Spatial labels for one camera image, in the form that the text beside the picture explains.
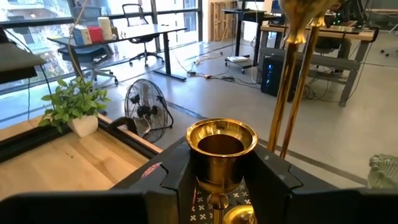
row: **patterned cloth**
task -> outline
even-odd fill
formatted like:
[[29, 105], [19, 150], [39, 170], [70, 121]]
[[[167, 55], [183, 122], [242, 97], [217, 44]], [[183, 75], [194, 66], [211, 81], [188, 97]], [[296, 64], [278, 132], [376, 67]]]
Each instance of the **patterned cloth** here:
[[[197, 195], [195, 203], [191, 211], [191, 223], [197, 224], [212, 224], [213, 223], [213, 210], [209, 208], [206, 200], [209, 193], [203, 190], [197, 184]], [[246, 184], [242, 181], [241, 185], [233, 192], [227, 195], [229, 198], [229, 207], [224, 210], [226, 214], [231, 208], [237, 205], [248, 205], [251, 204], [249, 198], [249, 192], [246, 188]]]

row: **computer tower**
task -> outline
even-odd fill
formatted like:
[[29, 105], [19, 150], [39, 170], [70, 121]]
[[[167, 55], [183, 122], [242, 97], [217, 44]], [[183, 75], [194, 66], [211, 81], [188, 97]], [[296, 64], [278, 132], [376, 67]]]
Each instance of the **computer tower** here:
[[[294, 99], [297, 82], [300, 77], [301, 60], [296, 61], [295, 70], [293, 73], [292, 84], [289, 88], [287, 101], [291, 102]], [[277, 96], [280, 86], [280, 78], [284, 66], [284, 57], [278, 55], [268, 55], [262, 64], [262, 80], [261, 91], [271, 96]]]

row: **gold rod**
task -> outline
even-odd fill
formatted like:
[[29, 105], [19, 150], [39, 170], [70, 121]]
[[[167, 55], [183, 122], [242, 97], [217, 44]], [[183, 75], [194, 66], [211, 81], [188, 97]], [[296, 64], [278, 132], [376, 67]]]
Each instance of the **gold rod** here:
[[280, 83], [279, 93], [276, 101], [274, 118], [272, 119], [271, 131], [269, 133], [268, 150], [275, 152], [278, 141], [280, 124], [284, 116], [285, 104], [289, 94], [289, 88], [292, 83], [293, 72], [296, 64], [296, 53], [299, 44], [288, 44], [285, 54], [284, 69]]
[[312, 54], [317, 44], [319, 30], [320, 27], [312, 27], [310, 37], [308, 38], [308, 44], [305, 49], [304, 60], [300, 71], [300, 79], [298, 81], [297, 89], [295, 92], [293, 106], [290, 110], [289, 122], [287, 123], [284, 142], [282, 145], [282, 150], [280, 152], [280, 157], [282, 157], [283, 159], [285, 159], [286, 157], [287, 147], [289, 146], [290, 138], [292, 137], [294, 123], [296, 121], [300, 101], [303, 97], [303, 92], [305, 89], [305, 79], [307, 77], [308, 71], [310, 70]]
[[223, 224], [223, 211], [213, 209], [214, 213], [214, 224]]

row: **green leaves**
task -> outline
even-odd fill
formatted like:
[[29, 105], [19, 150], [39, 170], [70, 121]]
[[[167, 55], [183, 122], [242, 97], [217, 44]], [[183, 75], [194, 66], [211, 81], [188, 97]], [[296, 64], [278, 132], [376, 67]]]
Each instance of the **green leaves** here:
[[61, 78], [57, 80], [55, 93], [42, 97], [44, 101], [51, 101], [53, 109], [44, 111], [39, 126], [51, 125], [62, 132], [61, 125], [83, 115], [98, 115], [98, 110], [104, 110], [105, 104], [111, 100], [106, 97], [108, 91], [94, 89], [93, 82], [84, 82], [81, 77], [66, 83]]

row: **potted plant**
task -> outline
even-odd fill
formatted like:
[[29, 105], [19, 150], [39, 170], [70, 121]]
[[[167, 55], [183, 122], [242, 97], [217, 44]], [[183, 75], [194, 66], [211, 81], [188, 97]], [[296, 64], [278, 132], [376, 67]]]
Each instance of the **potted plant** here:
[[100, 102], [109, 102], [107, 90], [95, 90], [93, 82], [85, 82], [81, 77], [67, 84], [58, 80], [55, 93], [42, 97], [51, 101], [53, 108], [44, 112], [39, 126], [51, 125], [62, 132], [61, 125], [68, 124], [70, 129], [81, 138], [98, 129], [98, 110], [106, 108]]

